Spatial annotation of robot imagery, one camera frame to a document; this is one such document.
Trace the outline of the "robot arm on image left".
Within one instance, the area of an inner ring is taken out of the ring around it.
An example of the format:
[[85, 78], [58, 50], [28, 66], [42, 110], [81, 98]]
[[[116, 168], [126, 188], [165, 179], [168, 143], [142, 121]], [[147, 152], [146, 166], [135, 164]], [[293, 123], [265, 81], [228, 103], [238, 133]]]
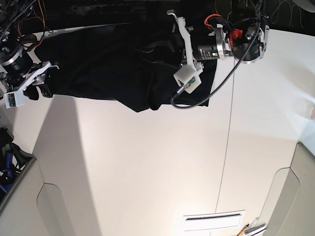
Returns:
[[51, 98], [45, 80], [48, 70], [58, 67], [49, 61], [33, 62], [29, 53], [39, 47], [44, 37], [21, 33], [22, 22], [31, 15], [38, 18], [47, 32], [46, 9], [42, 0], [2, 0], [0, 2], [0, 65], [4, 69], [0, 92], [8, 108], [22, 106], [25, 98], [38, 100], [39, 95]]

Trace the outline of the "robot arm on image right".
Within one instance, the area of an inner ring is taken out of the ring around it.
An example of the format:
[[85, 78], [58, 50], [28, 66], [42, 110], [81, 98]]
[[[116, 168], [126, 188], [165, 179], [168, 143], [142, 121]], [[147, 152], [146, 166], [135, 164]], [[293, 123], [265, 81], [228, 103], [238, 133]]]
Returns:
[[235, 58], [251, 63], [263, 57], [268, 35], [268, 17], [264, 0], [182, 0], [174, 17], [174, 30], [158, 35], [140, 47], [150, 63], [181, 62], [194, 73], [202, 72], [208, 60]]

